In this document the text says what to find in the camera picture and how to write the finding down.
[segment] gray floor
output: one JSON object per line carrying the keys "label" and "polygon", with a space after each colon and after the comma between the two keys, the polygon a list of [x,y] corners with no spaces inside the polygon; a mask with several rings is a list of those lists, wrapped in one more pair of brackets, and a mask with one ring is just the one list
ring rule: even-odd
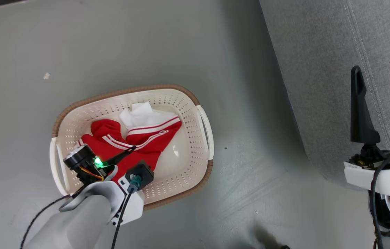
{"label": "gray floor", "polygon": [[214,171],[200,192],[122,227],[117,248],[261,248],[255,227],[293,249],[372,247],[366,194],[323,180],[302,151],[257,1],[38,0],[0,7],[0,248],[60,196],[48,147],[62,109],[158,83],[200,100]]}

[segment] white plastic basket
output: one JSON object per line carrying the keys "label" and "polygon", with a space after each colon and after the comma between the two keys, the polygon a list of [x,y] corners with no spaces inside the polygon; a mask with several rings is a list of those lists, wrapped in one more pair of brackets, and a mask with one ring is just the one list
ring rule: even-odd
{"label": "white plastic basket", "polygon": [[83,134],[90,133],[91,123],[100,119],[119,121],[123,109],[146,101],[154,109],[177,114],[182,126],[160,155],[154,181],[143,189],[144,208],[155,208],[193,194],[207,182],[213,167],[214,139],[204,109],[189,90],[179,85],[157,85],[79,101],[59,115],[52,131],[50,161],[61,194],[73,194],[82,186],[62,159]]}

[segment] gray fabric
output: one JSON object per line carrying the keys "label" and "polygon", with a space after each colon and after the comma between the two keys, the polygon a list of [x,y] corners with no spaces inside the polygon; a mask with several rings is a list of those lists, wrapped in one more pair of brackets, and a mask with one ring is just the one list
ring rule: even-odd
{"label": "gray fabric", "polygon": [[380,148],[390,150],[390,0],[260,0],[307,156],[345,183],[350,70],[359,65]]}

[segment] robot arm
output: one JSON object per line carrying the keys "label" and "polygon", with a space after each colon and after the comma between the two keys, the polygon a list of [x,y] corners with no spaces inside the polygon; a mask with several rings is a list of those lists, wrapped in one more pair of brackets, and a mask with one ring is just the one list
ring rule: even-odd
{"label": "robot arm", "polygon": [[[109,161],[117,163],[125,154]],[[145,199],[141,189],[154,177],[149,166],[141,161],[124,176],[117,177],[116,165],[104,171],[97,167],[96,159],[87,145],[65,158],[65,164],[77,172],[84,187],[59,208],[60,213],[52,216],[24,248],[92,249],[108,223],[117,226],[116,237],[120,225],[141,217]]]}
{"label": "robot arm", "polygon": [[75,209],[52,216],[24,248],[93,249],[110,213],[106,197],[89,196]]}
{"label": "robot arm", "polygon": [[352,69],[350,138],[364,145],[359,154],[344,162],[344,173],[347,183],[369,190],[378,249],[390,249],[390,151],[376,146],[380,136],[370,119],[365,94],[361,69],[355,66]]}

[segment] white cloth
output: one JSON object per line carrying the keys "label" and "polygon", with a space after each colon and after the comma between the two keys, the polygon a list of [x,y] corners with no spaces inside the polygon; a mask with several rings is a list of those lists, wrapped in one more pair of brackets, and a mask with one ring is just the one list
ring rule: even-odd
{"label": "white cloth", "polygon": [[176,114],[152,109],[149,102],[132,104],[132,110],[124,109],[119,115],[122,123],[130,130],[141,126],[161,125],[177,117]]}

